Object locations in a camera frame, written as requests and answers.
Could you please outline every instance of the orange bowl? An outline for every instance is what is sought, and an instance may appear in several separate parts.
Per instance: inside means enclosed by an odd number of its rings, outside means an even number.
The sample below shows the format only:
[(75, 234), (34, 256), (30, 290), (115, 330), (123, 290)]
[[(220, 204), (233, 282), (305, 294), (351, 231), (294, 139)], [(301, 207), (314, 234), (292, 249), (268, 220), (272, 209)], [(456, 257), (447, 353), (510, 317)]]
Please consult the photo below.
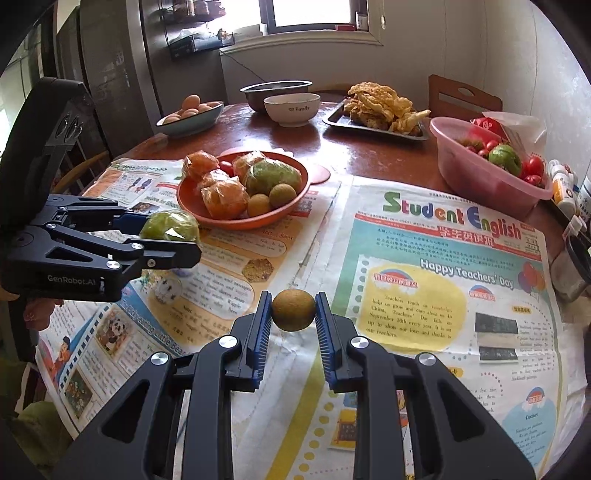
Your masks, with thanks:
[[(219, 161), (228, 161), (232, 163), (232, 161), (249, 153), (250, 150), (238, 153), (232, 153), (229, 155), (222, 155), (217, 159)], [(249, 217), (249, 218), (239, 218), (237, 220), (215, 220), (210, 215), (207, 209), (205, 208), (205, 204), (203, 203), (203, 198), (201, 194), (195, 194), (195, 188), (197, 186), (197, 182), (189, 177), (185, 177), (180, 185), (178, 186), (177, 190), (177, 200), (178, 204), (181, 206), (183, 210), (186, 210), (193, 214), (193, 216), (197, 219), (197, 221), (204, 226), (212, 227), (212, 228), (221, 228), (224, 230), (252, 230), (255, 228), (260, 228), (262, 226), (270, 225), (278, 220), (281, 220), (283, 217), (287, 216), (293, 209), (296, 208), (297, 203), (308, 193), (310, 189), (310, 178), (308, 176), (308, 171), (306, 167), (303, 166), (300, 162), (298, 162), (295, 158), (288, 157), (287, 155), (282, 155), (280, 153), (274, 152), (262, 152), (268, 158), (272, 158), (273, 160), (281, 160), (283, 163), (287, 163), (294, 168), (297, 168), (301, 173), (301, 182), (303, 184), (302, 190), (299, 192), (297, 197), (293, 199), (287, 205), (283, 207), (279, 207), (276, 210), (272, 210), (269, 213), (265, 213), (264, 215), (259, 215), (256, 217)]]

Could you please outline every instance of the cable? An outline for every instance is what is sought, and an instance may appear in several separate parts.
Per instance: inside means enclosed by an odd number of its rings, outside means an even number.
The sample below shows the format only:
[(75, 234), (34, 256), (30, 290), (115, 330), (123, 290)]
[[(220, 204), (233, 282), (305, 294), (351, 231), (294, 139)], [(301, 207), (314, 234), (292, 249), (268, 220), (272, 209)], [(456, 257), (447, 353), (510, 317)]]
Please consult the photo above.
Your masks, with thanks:
[(236, 63), (238, 63), (242, 68), (247, 69), (249, 72), (251, 72), (256, 78), (258, 78), (262, 83), (266, 83), (267, 81), (263, 78), (261, 78), (260, 76), (258, 76), (256, 73), (254, 73), (250, 68), (248, 68), (246, 65), (243, 65), (242, 63), (240, 63), (239, 61), (237, 61), (237, 59), (235, 59), (234, 57), (232, 57), (231, 55), (228, 55), (227, 53), (224, 53), (220, 50), (220, 53), (226, 57), (228, 57), (229, 59), (232, 59), (233, 61), (235, 61)]

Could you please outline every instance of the baking tray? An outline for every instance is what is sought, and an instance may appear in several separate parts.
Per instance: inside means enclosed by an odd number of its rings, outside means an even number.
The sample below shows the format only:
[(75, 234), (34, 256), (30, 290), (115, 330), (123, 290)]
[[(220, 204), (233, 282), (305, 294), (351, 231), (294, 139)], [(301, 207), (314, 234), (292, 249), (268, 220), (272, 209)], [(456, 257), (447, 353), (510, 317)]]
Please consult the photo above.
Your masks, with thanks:
[(399, 137), (404, 138), (405, 140), (409, 141), (418, 141), (422, 142), (429, 139), (429, 133), (425, 129), (425, 126), (422, 122), (418, 123), (418, 126), (421, 128), (421, 132), (423, 133), (420, 137), (413, 137), (411, 135), (403, 135), (396, 132), (389, 132), (388, 130), (379, 130), (377, 128), (370, 128), (364, 127), (363, 125), (357, 125), (356, 123), (352, 122), (348, 116), (345, 116), (345, 112), (343, 110), (345, 106), (345, 102), (348, 99), (343, 100), (339, 103), (334, 110), (331, 111), (327, 116), (325, 116), (322, 121), (326, 125), (330, 125), (331, 127), (338, 127), (343, 129), (355, 129), (355, 130), (366, 130), (368, 132), (374, 132), (376, 134), (382, 134), (386, 137)]

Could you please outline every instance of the wall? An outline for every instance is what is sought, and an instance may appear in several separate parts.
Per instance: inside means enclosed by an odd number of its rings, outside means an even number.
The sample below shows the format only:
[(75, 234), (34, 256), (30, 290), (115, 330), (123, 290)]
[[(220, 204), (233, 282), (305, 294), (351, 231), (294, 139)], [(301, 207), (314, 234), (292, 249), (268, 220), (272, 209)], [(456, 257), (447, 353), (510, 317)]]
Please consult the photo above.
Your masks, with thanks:
[(306, 79), (315, 87), (374, 81), (391, 85), (420, 109), (427, 107), (427, 79), (432, 73), (482, 83), (482, 1), (395, 0), (384, 2), (384, 8), (383, 47), (303, 43), (222, 56), (230, 103), (243, 102), (240, 88), (260, 83), (260, 78)]
[(483, 89), (502, 98), (506, 111), (543, 118), (548, 128), (546, 157), (569, 163), (582, 183), (591, 139), (587, 77), (558, 31), (530, 1), (484, 3)]

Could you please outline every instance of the teal bowl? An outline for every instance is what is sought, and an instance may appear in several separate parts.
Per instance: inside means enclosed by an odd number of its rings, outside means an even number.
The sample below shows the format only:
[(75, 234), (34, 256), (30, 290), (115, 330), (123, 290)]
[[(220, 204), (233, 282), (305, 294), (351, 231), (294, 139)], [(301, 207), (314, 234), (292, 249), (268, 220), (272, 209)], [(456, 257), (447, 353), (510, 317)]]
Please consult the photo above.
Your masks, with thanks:
[(207, 112), (198, 113), (197, 115), (183, 118), (166, 125), (162, 124), (164, 118), (161, 118), (156, 123), (156, 131), (173, 138), (186, 137), (188, 135), (204, 132), (216, 124), (217, 118), (223, 112), (223, 107), (224, 103), (221, 102), (220, 105), (213, 107)]

